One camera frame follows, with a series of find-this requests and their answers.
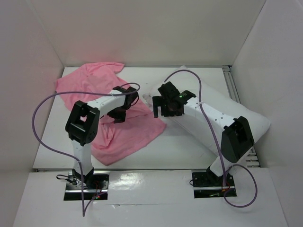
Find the white pillow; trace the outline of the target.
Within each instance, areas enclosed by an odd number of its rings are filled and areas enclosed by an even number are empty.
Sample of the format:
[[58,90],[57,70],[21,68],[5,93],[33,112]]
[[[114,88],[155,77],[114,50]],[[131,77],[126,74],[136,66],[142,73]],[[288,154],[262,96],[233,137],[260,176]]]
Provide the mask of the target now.
[[[172,77],[163,76],[159,83],[153,85],[150,91],[143,95],[143,98],[149,106],[152,106],[150,92],[158,89],[161,84],[163,84],[164,79],[170,81],[180,90],[198,89],[199,86],[202,86],[202,100],[204,102],[215,109],[234,117],[244,116],[249,121],[255,142],[268,131],[270,127],[269,119],[259,113],[249,110],[245,106],[233,101],[228,96],[221,94],[202,79],[197,79],[189,72],[187,67],[181,66],[176,69],[174,73],[175,74]],[[168,140],[169,144],[165,147],[165,150],[167,150],[169,154],[188,160],[204,159],[205,157],[214,159],[217,157],[217,154],[210,151],[174,120],[163,116],[160,116],[160,119],[169,124],[166,132],[168,132],[172,138]]]

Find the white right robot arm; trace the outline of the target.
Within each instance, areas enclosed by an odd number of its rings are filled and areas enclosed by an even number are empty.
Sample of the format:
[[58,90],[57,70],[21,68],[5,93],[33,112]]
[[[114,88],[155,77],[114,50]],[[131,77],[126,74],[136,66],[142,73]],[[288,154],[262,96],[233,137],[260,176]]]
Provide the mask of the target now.
[[154,117],[169,117],[193,135],[217,159],[207,169],[211,185],[227,184],[230,169],[254,145],[249,121],[219,111],[202,100],[202,86],[180,90],[170,81],[150,92]]

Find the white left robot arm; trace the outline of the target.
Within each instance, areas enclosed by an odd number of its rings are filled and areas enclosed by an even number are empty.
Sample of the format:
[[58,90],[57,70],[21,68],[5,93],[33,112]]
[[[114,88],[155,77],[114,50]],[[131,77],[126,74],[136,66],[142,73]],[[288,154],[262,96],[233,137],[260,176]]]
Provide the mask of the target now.
[[94,168],[91,162],[91,143],[98,132],[99,120],[109,116],[114,123],[122,123],[126,119],[126,111],[138,99],[135,88],[127,89],[117,86],[108,96],[97,98],[93,101],[75,102],[65,130],[73,146],[73,155],[76,157],[72,175],[77,184],[87,189],[93,184]]

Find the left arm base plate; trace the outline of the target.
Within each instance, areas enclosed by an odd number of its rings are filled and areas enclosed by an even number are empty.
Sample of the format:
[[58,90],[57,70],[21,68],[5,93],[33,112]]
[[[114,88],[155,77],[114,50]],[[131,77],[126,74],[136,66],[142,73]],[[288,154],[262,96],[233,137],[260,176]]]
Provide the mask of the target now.
[[[81,181],[74,178],[71,173],[68,175],[57,175],[57,179],[65,180],[64,201],[80,201],[81,200]],[[108,199],[109,173],[96,172],[92,176],[92,180],[84,183],[83,193],[84,200],[89,201],[95,196],[95,200]]]

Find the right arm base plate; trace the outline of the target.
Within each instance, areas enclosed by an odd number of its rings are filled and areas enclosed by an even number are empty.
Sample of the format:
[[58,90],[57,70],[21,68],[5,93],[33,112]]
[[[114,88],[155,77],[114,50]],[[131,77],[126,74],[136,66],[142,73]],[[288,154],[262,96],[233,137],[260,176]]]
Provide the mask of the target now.
[[224,197],[236,197],[236,189],[233,176],[227,174],[226,186],[223,186],[223,179],[212,182],[207,175],[206,171],[192,172],[192,179],[189,184],[193,187],[194,198],[219,198]]

